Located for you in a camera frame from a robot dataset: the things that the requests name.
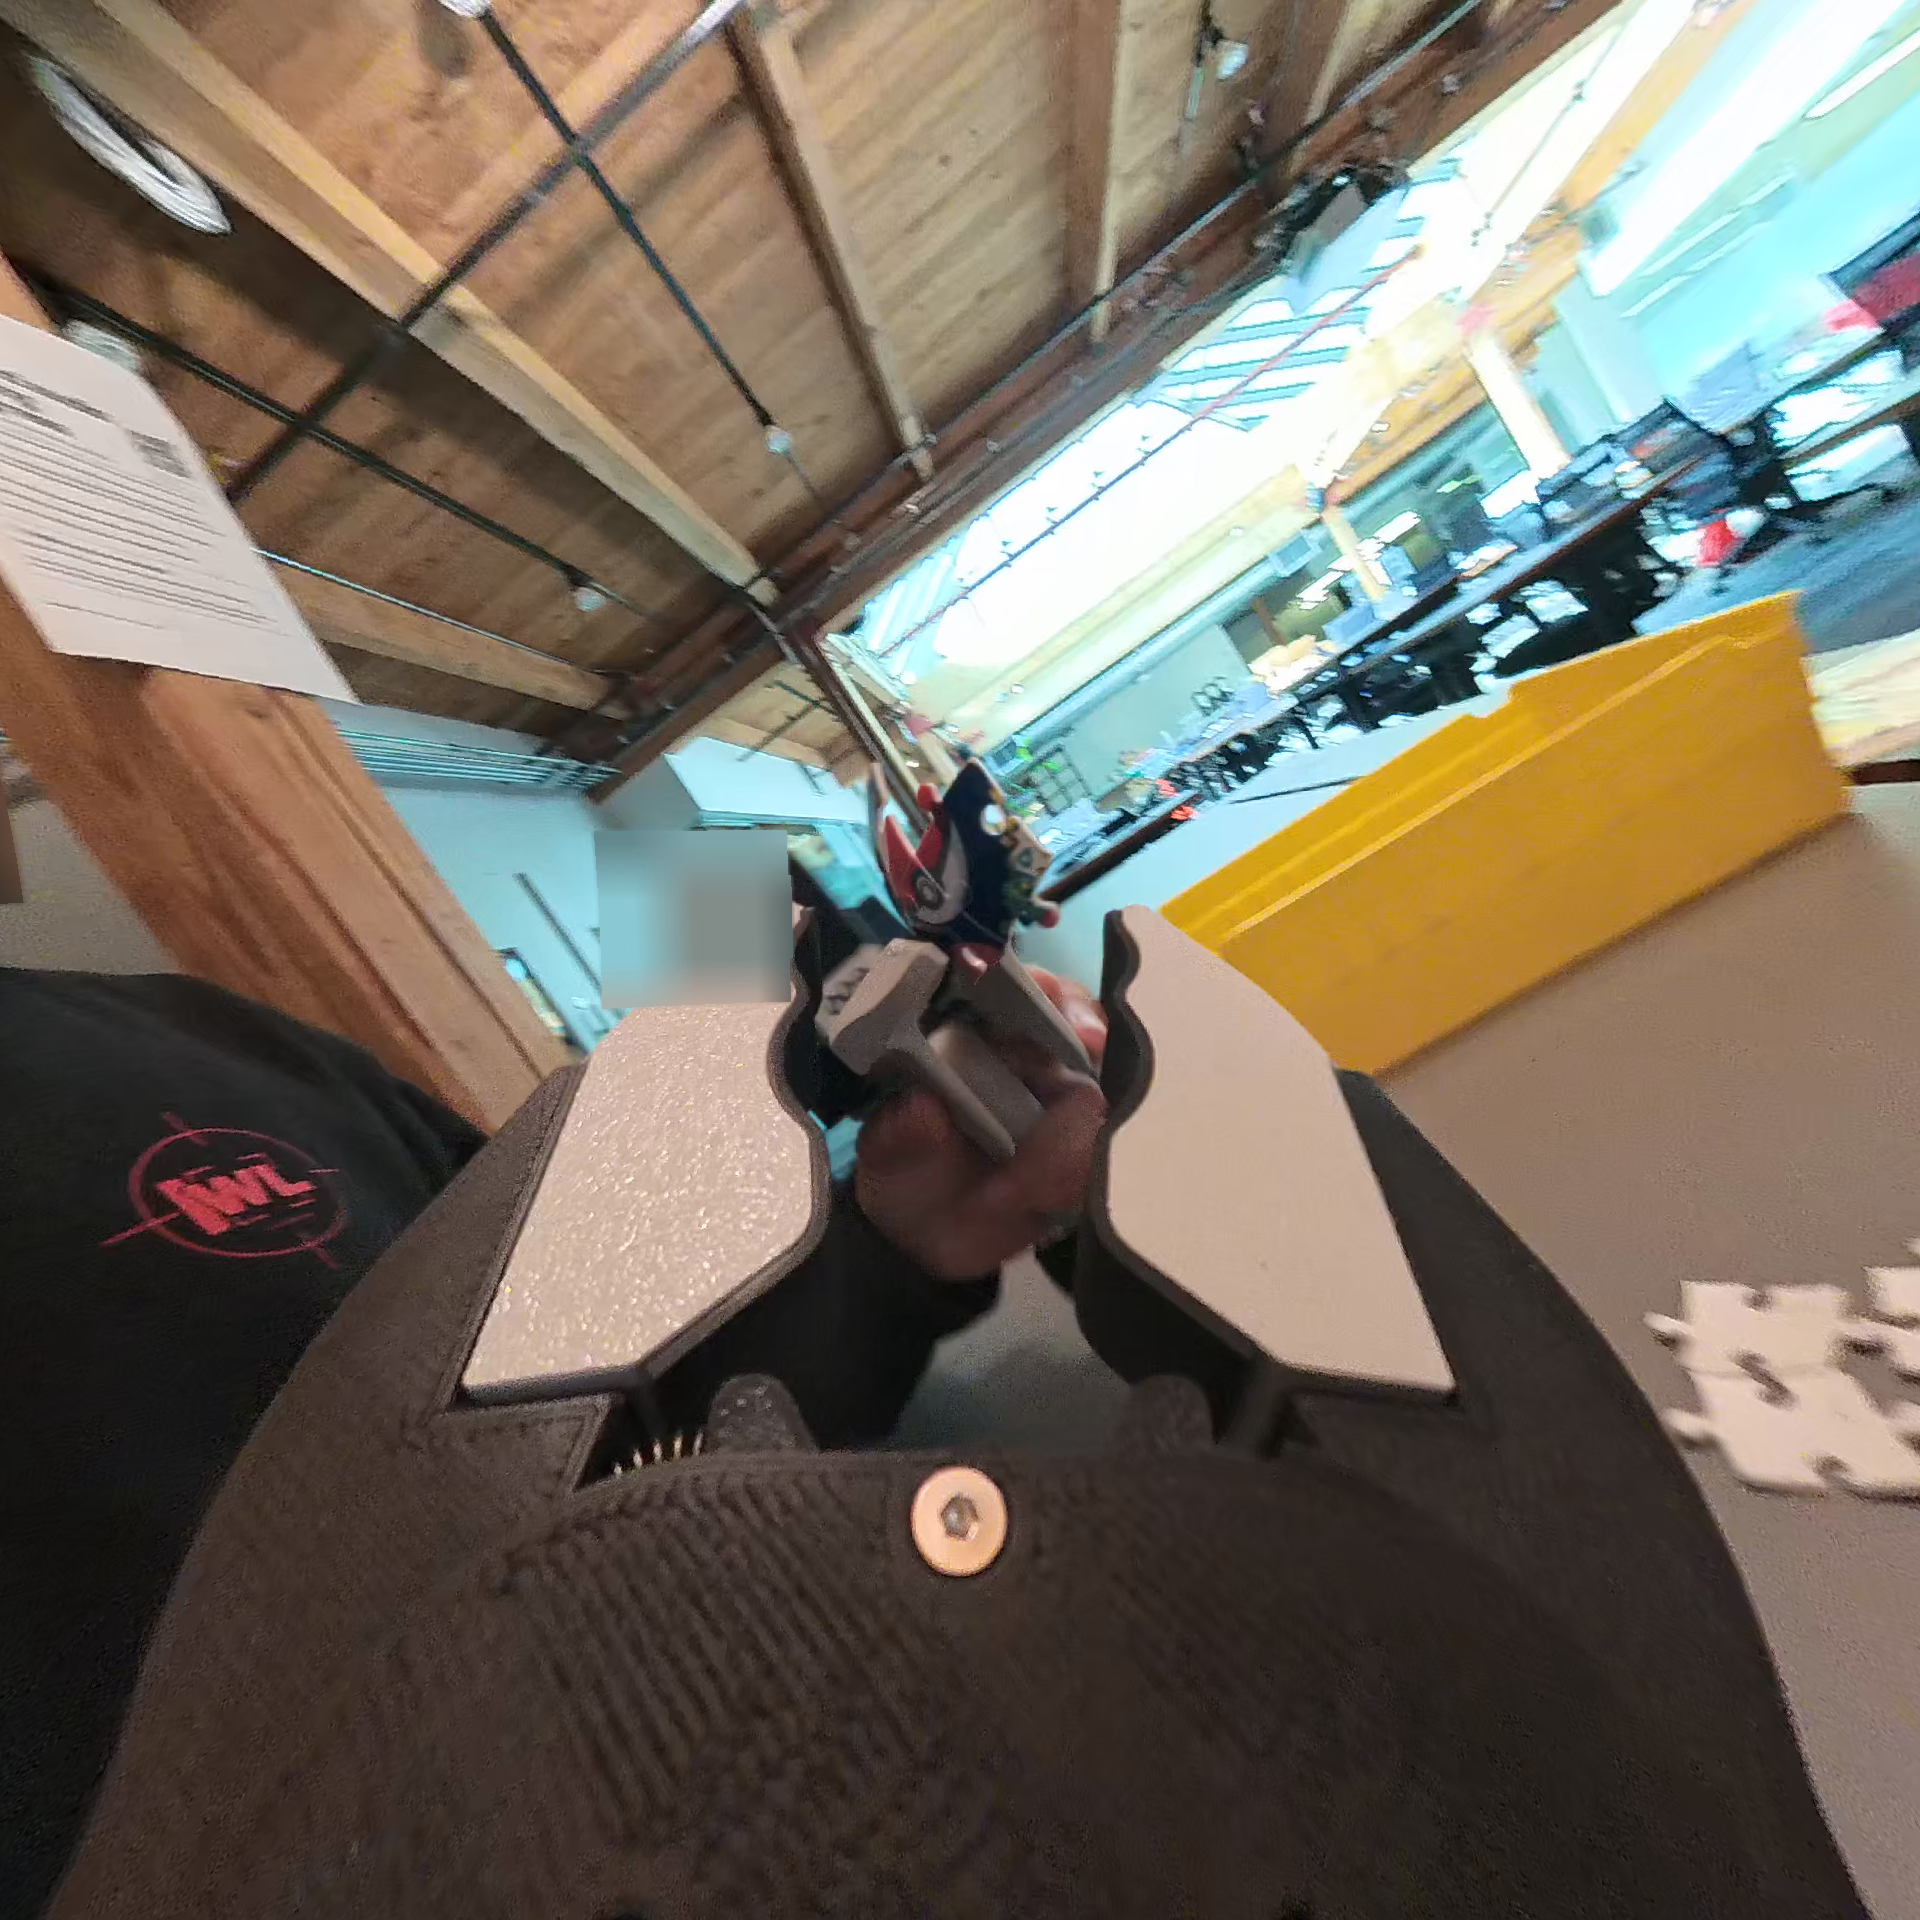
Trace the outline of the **curved puzzle piece assembly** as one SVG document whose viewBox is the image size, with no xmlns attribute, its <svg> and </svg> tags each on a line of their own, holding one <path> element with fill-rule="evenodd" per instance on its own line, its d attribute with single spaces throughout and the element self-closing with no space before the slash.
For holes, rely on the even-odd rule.
<svg viewBox="0 0 1920 1920">
<path fill-rule="evenodd" d="M 941 790 L 920 788 L 920 838 L 902 830 L 878 766 L 867 802 L 884 895 L 914 938 L 989 969 L 1014 951 L 1019 928 L 1058 926 L 1064 909 L 1042 895 L 1052 855 L 982 759 L 964 759 Z"/>
</svg>

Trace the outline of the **white paper notice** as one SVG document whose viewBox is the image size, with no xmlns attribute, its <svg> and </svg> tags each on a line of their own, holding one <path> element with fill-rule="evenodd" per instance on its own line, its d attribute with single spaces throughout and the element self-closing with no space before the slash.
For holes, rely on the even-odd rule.
<svg viewBox="0 0 1920 1920">
<path fill-rule="evenodd" d="M 3 568 L 61 656 L 355 702 L 154 385 L 20 319 L 3 319 Z"/>
</svg>

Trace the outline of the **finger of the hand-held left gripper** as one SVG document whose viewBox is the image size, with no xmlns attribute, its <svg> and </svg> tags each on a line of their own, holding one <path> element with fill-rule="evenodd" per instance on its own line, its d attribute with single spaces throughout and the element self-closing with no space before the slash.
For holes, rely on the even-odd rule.
<svg viewBox="0 0 1920 1920">
<path fill-rule="evenodd" d="M 1094 1054 L 1012 946 L 956 943 L 947 951 L 945 1025 L 1042 1048 L 1061 1068 L 1097 1076 Z"/>
<path fill-rule="evenodd" d="M 937 943 L 861 946 L 822 983 L 818 1037 L 850 1072 L 925 1061 L 925 1016 L 945 980 Z"/>
</svg>

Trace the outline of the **person's black shirt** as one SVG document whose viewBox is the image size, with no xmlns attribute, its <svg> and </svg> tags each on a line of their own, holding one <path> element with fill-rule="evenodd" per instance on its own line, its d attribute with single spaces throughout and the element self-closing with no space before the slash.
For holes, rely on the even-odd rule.
<svg viewBox="0 0 1920 1920">
<path fill-rule="evenodd" d="M 265 1406 L 488 1135 L 190 976 L 3 974 L 3 1902 L 38 1916 Z"/>
</svg>

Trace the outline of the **person's left forearm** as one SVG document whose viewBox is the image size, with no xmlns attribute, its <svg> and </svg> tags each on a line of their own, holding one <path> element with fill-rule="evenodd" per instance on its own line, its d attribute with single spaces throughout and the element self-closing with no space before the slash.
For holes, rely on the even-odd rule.
<svg viewBox="0 0 1920 1920">
<path fill-rule="evenodd" d="M 941 1278 L 843 1198 L 822 1246 L 755 1304 L 755 1370 L 779 1380 L 810 1437 L 867 1448 L 894 1433 L 932 1356 L 1001 1296 L 1001 1263 Z"/>
</svg>

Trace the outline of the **wooden post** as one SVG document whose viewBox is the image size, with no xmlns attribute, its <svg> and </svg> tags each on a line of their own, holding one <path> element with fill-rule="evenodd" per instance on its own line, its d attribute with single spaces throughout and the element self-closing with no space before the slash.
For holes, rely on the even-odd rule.
<svg viewBox="0 0 1920 1920">
<path fill-rule="evenodd" d="M 4 319 L 53 330 L 3 274 Z M 10 746 L 181 972 L 488 1128 L 564 1064 L 321 696 L 61 656 L 6 583 L 3 660 Z"/>
</svg>

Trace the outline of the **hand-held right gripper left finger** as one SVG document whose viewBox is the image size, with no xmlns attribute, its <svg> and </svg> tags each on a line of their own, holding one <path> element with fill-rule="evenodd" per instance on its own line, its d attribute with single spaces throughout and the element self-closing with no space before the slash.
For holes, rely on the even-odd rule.
<svg viewBox="0 0 1920 1920">
<path fill-rule="evenodd" d="M 784 1064 L 803 1013 L 640 1007 L 589 1055 L 478 1320 L 472 1400 L 653 1389 L 818 1250 L 826 1135 Z"/>
</svg>

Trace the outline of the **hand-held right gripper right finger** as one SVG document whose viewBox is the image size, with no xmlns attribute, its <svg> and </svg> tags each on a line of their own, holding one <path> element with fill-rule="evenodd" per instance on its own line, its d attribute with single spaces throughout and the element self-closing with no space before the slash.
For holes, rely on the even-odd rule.
<svg viewBox="0 0 1920 1920">
<path fill-rule="evenodd" d="M 1121 1378 L 1256 1447 L 1298 1394 L 1449 1407 L 1457 1370 L 1338 1068 L 1152 908 L 1104 924 L 1106 1121 L 1073 1304 Z"/>
</svg>

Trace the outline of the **yellow plastic bin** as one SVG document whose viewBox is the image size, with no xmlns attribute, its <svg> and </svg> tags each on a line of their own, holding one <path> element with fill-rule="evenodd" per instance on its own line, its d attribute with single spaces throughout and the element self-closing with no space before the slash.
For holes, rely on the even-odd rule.
<svg viewBox="0 0 1920 1920">
<path fill-rule="evenodd" d="M 1562 662 L 1162 914 L 1385 1073 L 1849 805 L 1782 592 Z"/>
</svg>

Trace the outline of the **person's left hand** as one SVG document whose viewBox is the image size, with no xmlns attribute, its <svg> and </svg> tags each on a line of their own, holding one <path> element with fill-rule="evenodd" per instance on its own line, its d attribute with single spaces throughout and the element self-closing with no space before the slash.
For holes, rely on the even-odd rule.
<svg viewBox="0 0 1920 1920">
<path fill-rule="evenodd" d="M 867 1119 L 854 1149 L 854 1199 L 870 1224 L 937 1279 L 982 1279 L 1010 1258 L 1058 1238 L 1089 1199 L 1106 1119 L 1097 1068 L 1108 1022 L 1077 977 L 1028 974 L 1078 1037 L 1091 1069 L 1058 1062 L 1045 1047 L 996 1039 L 1009 1073 L 1040 1106 L 1009 1161 L 986 1156 L 929 1087 L 900 1084 Z"/>
</svg>

